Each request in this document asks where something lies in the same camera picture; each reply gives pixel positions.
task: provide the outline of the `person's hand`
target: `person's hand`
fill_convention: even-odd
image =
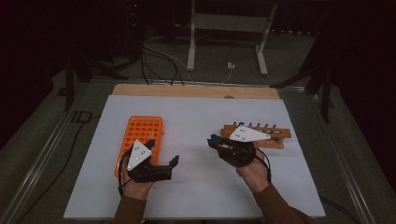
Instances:
[[[128,176],[128,166],[129,157],[125,158],[122,164],[122,183],[126,183],[123,186],[123,195],[130,198],[135,198],[139,200],[146,200],[149,196],[149,190],[155,182],[148,183],[136,183],[131,180]]]
[[[264,161],[264,155],[259,150],[256,150],[256,155]],[[257,159],[247,166],[237,167],[236,172],[244,179],[253,193],[260,192],[269,186],[265,166]]]

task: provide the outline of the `dark background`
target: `dark background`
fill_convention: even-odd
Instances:
[[[169,37],[174,24],[190,22],[190,1],[147,0],[135,9],[143,28]],[[197,10],[261,15],[263,1],[200,1]],[[52,90],[50,79],[64,69],[65,40],[94,59],[111,61],[139,51],[139,38],[122,1],[21,0],[0,2],[0,121],[2,147]],[[363,131],[389,183],[396,188],[393,162],[393,102],[396,63],[395,1],[281,1],[272,28],[317,35],[303,69],[333,63],[332,84]],[[125,27],[131,28],[124,33]],[[131,35],[127,49],[118,39]]]

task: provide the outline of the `person's arm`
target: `person's arm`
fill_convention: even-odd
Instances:
[[[264,160],[264,155],[259,150],[256,155]],[[236,172],[252,191],[262,215],[269,224],[317,223],[312,217],[286,203],[276,188],[268,182],[265,167],[260,161],[255,159],[250,165],[236,168]]]
[[[128,159],[124,160],[122,165],[122,179],[130,180],[126,166]],[[113,224],[140,224],[145,213],[146,202],[149,196],[149,190],[155,182],[136,183],[133,180],[128,181],[123,186],[123,195],[121,197]]]

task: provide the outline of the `orange tray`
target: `orange tray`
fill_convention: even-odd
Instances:
[[[148,140],[155,138],[155,146],[151,149],[152,154],[150,162],[152,165],[158,165],[162,135],[163,118],[157,116],[131,116],[125,130],[114,175],[119,177],[119,167],[122,155],[134,144],[136,139],[141,143],[146,144]]]

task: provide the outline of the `person's left hand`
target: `person's left hand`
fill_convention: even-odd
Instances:
[[[126,183],[131,179],[131,177],[128,176],[128,170],[126,169],[128,160],[129,157],[125,158],[122,164],[122,183]],[[123,195],[125,197],[146,200],[149,196],[149,190],[154,183],[155,182],[136,183],[133,180],[130,180],[123,186]]]

